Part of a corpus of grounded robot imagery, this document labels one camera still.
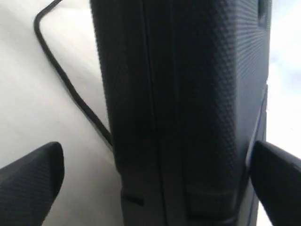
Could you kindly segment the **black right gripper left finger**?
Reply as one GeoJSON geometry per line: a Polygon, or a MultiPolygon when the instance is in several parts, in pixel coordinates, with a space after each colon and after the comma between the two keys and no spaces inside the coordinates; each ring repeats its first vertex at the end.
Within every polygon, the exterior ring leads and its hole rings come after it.
{"type": "Polygon", "coordinates": [[[58,142],[49,142],[1,168],[1,226],[42,225],[63,179],[63,148],[58,142]]]}

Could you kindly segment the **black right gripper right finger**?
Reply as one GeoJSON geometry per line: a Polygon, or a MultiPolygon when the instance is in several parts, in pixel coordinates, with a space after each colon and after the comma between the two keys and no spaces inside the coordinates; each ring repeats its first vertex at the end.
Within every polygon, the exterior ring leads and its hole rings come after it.
{"type": "Polygon", "coordinates": [[[301,160],[262,140],[251,143],[246,171],[274,226],[301,224],[301,160]]]}

